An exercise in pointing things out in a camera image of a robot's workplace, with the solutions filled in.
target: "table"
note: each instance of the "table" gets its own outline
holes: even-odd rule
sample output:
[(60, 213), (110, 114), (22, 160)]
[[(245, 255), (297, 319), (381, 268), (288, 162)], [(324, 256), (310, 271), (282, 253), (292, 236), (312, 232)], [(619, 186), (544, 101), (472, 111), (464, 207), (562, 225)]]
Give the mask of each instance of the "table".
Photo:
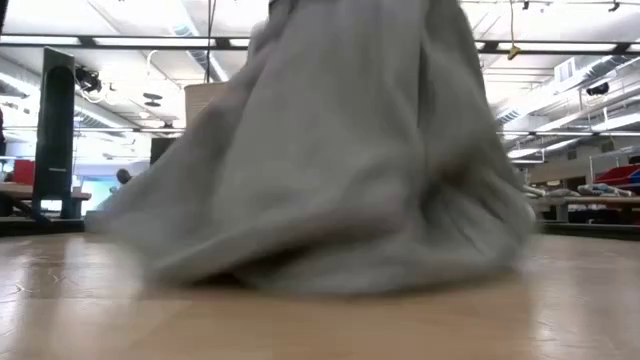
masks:
[[(20, 206), (16, 203), (31, 200), (33, 194), (32, 185), (23, 185), (16, 183), (0, 183), (0, 216), (7, 216), (11, 213), (14, 206)], [(82, 202), (91, 199), (91, 194), (83, 192), (72, 192), (69, 208), (63, 209), (62, 217), (67, 219), (79, 219), (82, 217)], [(23, 212), (30, 210), (25, 205)]]
[(555, 207), (556, 220), (562, 222), (569, 221), (569, 205), (592, 205), (602, 204), (611, 207), (619, 207), (625, 211), (640, 208), (640, 196), (614, 197), (614, 196), (565, 196), (565, 197), (545, 197), (529, 199), (529, 203), (537, 211), (544, 208)]
[(112, 239), (0, 242), (6, 359), (636, 360), (640, 243), (540, 236), (522, 275), (377, 299), (150, 289)]

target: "air vent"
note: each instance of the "air vent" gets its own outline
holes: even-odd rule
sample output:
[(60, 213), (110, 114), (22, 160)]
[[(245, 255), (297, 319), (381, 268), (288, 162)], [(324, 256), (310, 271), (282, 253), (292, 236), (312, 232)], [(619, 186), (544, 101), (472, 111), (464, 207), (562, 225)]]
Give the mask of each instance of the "air vent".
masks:
[(600, 145), (600, 152), (601, 153), (608, 153), (610, 151), (613, 151), (616, 149), (615, 144), (613, 143), (613, 141), (609, 140), (607, 142), (605, 142), (604, 144)]
[(565, 81), (576, 72), (576, 59), (571, 58), (553, 69), (554, 80), (557, 82)]

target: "gray cloth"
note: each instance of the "gray cloth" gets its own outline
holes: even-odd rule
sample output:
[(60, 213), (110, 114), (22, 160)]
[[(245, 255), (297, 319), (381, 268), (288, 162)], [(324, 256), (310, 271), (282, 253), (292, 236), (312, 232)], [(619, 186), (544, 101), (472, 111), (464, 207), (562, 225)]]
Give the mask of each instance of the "gray cloth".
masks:
[(187, 284), (378, 294), (513, 264), (530, 209), (454, 0), (278, 0), (252, 58), (92, 229)]

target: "black panel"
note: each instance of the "black panel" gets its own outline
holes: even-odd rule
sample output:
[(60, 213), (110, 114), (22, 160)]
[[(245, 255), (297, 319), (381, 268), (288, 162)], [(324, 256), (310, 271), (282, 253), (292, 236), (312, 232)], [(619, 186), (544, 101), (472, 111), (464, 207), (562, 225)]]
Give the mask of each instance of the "black panel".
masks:
[(173, 144), (176, 138), (156, 138), (151, 139), (151, 165), (153, 165), (162, 154)]
[(71, 195), (75, 97), (73, 68), (73, 57), (45, 49), (34, 201), (67, 200)]
[(0, 34), (2, 34), (2, 28), (4, 27), (4, 19), (7, 16), (7, 8), (9, 7), (9, 0), (0, 0)]

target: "ceiling light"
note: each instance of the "ceiling light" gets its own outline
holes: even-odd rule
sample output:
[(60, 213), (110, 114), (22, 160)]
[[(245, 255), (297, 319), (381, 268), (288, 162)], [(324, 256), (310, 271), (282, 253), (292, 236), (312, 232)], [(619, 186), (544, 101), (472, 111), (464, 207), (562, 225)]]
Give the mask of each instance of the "ceiling light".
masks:
[(544, 164), (544, 160), (511, 160), (512, 164)]
[[(615, 44), (580, 44), (580, 43), (517, 43), (522, 51), (610, 51)], [(501, 43), (498, 50), (510, 50), (511, 44)]]
[(596, 126), (593, 126), (591, 129), (593, 131), (613, 130), (613, 129), (616, 129), (616, 128), (619, 128), (619, 127), (631, 125), (631, 124), (636, 123), (638, 121), (640, 121), (640, 114), (620, 116), (620, 117), (617, 117), (617, 118), (609, 119), (608, 121), (600, 123), (600, 124), (598, 124)]
[(593, 85), (585, 90), (589, 96), (605, 95), (609, 92), (609, 83), (604, 82), (602, 84)]
[(249, 39), (230, 39), (229, 43), (231, 44), (231, 46), (237, 46), (237, 47), (247, 47), (249, 46)]
[(559, 142), (557, 144), (553, 144), (551, 146), (547, 146), (544, 150), (545, 151), (558, 150), (558, 149), (561, 149), (561, 148), (563, 148), (565, 146), (571, 145), (571, 144), (573, 144), (573, 143), (575, 143), (577, 141), (578, 141), (577, 139), (571, 139), (571, 140), (562, 141), (562, 142)]
[(529, 135), (529, 132), (528, 131), (498, 131), (498, 135), (524, 136), (524, 135)]
[(222, 82), (229, 81), (229, 75), (227, 75), (227, 73), (222, 69), (222, 66), (220, 66), (220, 63), (218, 62), (218, 60), (216, 60), (216, 58), (213, 57), (213, 54), (209, 55), (209, 62), (211, 63), (211, 65), (213, 66), (213, 69), (216, 71), (216, 73), (220, 77), (220, 81)]
[(80, 39), (75, 36), (2, 35), (0, 44), (80, 45)]
[(89, 133), (89, 132), (111, 132), (111, 133), (123, 133), (123, 132), (133, 132), (132, 128), (77, 128), (75, 131), (79, 133)]
[(184, 129), (144, 128), (144, 129), (140, 129), (140, 131), (151, 132), (151, 133), (181, 133), (181, 132), (184, 132)]
[(27, 96), (40, 97), (40, 88), (37, 86), (31, 85), (27, 82), (3, 73), (0, 73), (0, 80), (22, 91), (23, 93), (27, 94)]
[(507, 155), (511, 159), (517, 159), (517, 158), (525, 157), (527, 155), (535, 154), (538, 151), (540, 151), (540, 149), (516, 149), (516, 150), (509, 151)]
[(548, 130), (557, 129), (561, 126), (567, 125), (568, 123), (574, 120), (576, 119), (573, 116), (563, 117), (562, 119), (554, 120), (550, 123), (540, 126), (539, 128), (536, 129), (536, 131), (548, 131)]
[(536, 135), (548, 135), (548, 136), (592, 136), (592, 132), (584, 131), (547, 131), (542, 133), (536, 133)]
[(610, 137), (617, 137), (617, 136), (640, 136), (640, 131), (615, 131), (615, 132), (604, 132), (604, 133), (599, 133), (600, 136), (610, 136)]
[(145, 38), (145, 37), (95, 37), (93, 40), (102, 46), (132, 46), (162, 49), (163, 47), (215, 46), (216, 41), (206, 38)]
[(5, 126), (3, 129), (5, 131), (16, 131), (16, 132), (38, 131), (38, 127), (37, 126)]

